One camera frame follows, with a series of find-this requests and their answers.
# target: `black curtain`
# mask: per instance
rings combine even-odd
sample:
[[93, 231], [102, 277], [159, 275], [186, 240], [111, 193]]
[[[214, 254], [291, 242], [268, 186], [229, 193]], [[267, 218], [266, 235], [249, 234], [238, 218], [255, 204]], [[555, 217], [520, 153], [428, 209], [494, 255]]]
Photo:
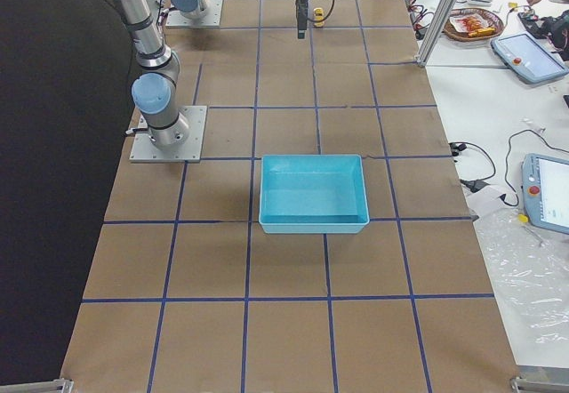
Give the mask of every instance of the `black curtain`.
[[132, 47], [102, 0], [1, 6], [5, 385], [60, 376], [132, 114]]

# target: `metal base plate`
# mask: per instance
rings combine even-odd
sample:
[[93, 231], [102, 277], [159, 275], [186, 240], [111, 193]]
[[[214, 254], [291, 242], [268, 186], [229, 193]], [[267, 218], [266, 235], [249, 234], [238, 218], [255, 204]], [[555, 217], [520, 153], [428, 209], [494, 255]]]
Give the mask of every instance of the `metal base plate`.
[[[130, 160], [133, 163], [199, 162], [204, 143], [206, 106], [183, 106], [180, 112], [188, 119], [189, 136], [181, 144], [172, 144], [167, 148], [154, 145], [146, 132], [139, 132], [134, 137]], [[139, 128], [146, 128], [144, 117], [140, 117]]]
[[207, 14], [197, 20], [191, 20], [182, 16], [179, 11], [172, 11], [168, 14], [166, 27], [169, 28], [217, 28], [221, 24], [221, 8], [223, 0], [209, 0], [210, 7]]

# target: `turquoise container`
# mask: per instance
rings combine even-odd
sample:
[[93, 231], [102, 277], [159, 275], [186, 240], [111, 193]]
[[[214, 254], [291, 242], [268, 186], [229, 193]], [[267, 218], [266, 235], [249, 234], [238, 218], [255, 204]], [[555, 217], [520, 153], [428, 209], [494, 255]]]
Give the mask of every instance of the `turquoise container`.
[[264, 156], [259, 223], [266, 233], [357, 233], [370, 221], [358, 155]]

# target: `tablet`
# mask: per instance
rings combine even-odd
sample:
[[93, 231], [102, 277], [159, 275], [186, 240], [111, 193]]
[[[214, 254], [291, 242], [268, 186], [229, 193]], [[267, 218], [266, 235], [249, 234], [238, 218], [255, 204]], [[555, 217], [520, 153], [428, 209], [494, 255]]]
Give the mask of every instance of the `tablet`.
[[569, 161], [529, 154], [522, 164], [522, 184], [530, 222], [569, 234]]
[[491, 41], [494, 52], [529, 84], [538, 84], [565, 76], [569, 69], [556, 60], [528, 33], [496, 37]]

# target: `wicker basket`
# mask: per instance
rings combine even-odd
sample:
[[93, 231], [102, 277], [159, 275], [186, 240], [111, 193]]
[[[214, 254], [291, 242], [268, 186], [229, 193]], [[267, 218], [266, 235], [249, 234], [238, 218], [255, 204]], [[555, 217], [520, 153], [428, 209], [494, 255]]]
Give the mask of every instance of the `wicker basket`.
[[460, 33], [456, 31], [453, 24], [449, 20], [445, 23], [445, 28], [443, 28], [443, 32], [449, 36], [451, 39], [458, 40], [459, 42], [476, 42], [477, 40], [485, 40], [485, 39], [492, 39], [493, 37], [497, 37], [501, 35], [504, 31], [504, 23], [500, 19], [498, 15], [493, 12], [487, 11], [486, 9], [479, 9], [479, 8], [464, 8], [464, 9], [453, 9], [451, 11], [451, 17], [459, 17], [461, 15], [473, 15], [477, 13], [486, 21], [488, 21], [488, 27], [496, 28], [496, 31], [493, 35], [489, 36], [480, 36], [480, 37], [469, 37], [468, 33]]

